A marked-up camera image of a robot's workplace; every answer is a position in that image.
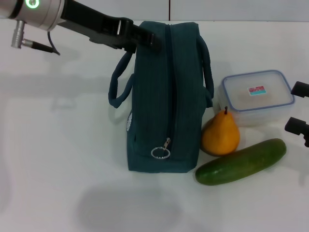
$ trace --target bag strap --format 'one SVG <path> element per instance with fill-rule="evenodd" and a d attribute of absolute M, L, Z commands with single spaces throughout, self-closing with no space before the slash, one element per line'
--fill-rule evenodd
<path fill-rule="evenodd" d="M 210 93 L 211 99 L 213 99 L 214 87 L 211 74 L 211 58 L 209 56 L 209 51 L 205 41 L 200 35 L 198 35 L 197 37 L 197 44 L 199 45 L 202 54 L 202 65 L 203 65 L 206 89 Z"/>
<path fill-rule="evenodd" d="M 129 64 L 132 57 L 132 53 L 125 53 L 125 55 L 121 58 L 119 61 L 115 71 L 112 74 L 111 84 L 110 84 L 110 90 L 108 93 L 108 101 L 110 105 L 112 105 L 115 108 L 118 108 L 121 103 L 129 96 L 133 81 L 134 81 L 134 74 L 132 74 L 126 84 L 126 88 L 124 92 L 117 97 L 117 90 L 118 90 L 118 78 L 122 75 L 122 73 L 127 68 L 127 65 Z"/>

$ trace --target cucumber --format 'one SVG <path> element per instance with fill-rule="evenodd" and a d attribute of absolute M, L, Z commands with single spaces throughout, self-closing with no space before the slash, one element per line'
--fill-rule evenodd
<path fill-rule="evenodd" d="M 270 139 L 204 164 L 196 171 L 203 185 L 220 185 L 257 173 L 278 162 L 286 153 L 281 139 Z"/>

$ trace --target green indicator light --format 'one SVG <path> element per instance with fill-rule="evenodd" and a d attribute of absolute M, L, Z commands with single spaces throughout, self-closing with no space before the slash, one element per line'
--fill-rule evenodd
<path fill-rule="evenodd" d="M 39 0 L 26 0 L 27 7 L 31 9 L 35 9 L 39 6 L 40 1 Z"/>

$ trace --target plastic food container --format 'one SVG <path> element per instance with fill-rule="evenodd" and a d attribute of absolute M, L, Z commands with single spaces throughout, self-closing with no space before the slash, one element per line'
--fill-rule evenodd
<path fill-rule="evenodd" d="M 295 98 L 284 75 L 277 70 L 227 76 L 218 99 L 239 126 L 253 126 L 277 120 L 291 110 Z"/>

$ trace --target container lid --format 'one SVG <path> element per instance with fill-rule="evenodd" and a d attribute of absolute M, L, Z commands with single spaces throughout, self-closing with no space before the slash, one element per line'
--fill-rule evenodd
<path fill-rule="evenodd" d="M 277 70 L 227 76 L 222 81 L 234 111 L 260 110 L 295 102 L 284 75 Z"/>

